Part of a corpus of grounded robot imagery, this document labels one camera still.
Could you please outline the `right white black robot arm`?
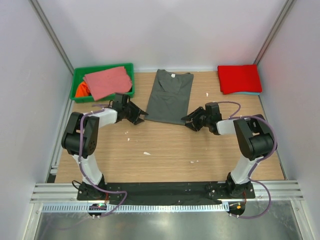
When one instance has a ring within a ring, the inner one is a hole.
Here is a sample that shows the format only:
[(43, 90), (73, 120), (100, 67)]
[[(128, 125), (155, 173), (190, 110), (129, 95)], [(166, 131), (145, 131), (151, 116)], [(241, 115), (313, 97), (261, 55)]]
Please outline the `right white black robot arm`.
[(240, 150), (236, 167), (228, 173), (225, 183), (208, 186), (209, 196), (217, 199), (241, 198), (251, 189), (251, 175), (260, 162), (270, 157), (278, 143), (271, 125), (263, 115), (234, 116), (223, 119), (218, 102), (209, 102), (181, 118), (195, 132), (203, 127), (216, 136), (235, 135)]

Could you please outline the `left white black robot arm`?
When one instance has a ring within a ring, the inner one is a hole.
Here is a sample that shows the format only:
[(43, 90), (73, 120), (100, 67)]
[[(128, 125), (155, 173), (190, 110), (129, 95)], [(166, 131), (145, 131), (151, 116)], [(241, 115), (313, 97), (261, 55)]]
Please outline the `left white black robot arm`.
[(62, 148), (76, 161), (82, 175), (82, 182), (77, 187), (81, 200), (101, 200), (112, 193), (106, 190), (105, 178), (94, 154), (99, 129), (123, 119), (138, 125), (144, 121), (141, 116), (148, 115), (127, 94), (116, 93), (108, 104), (94, 106), (100, 109), (87, 113), (72, 112), (61, 139)]

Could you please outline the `grey t shirt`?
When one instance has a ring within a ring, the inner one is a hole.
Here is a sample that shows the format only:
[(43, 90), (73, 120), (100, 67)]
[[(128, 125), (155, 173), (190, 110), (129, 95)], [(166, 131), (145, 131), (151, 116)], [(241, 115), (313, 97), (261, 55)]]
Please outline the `grey t shirt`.
[(157, 70), (144, 119), (183, 126), (182, 118), (188, 113), (193, 80), (194, 75), (189, 72)]

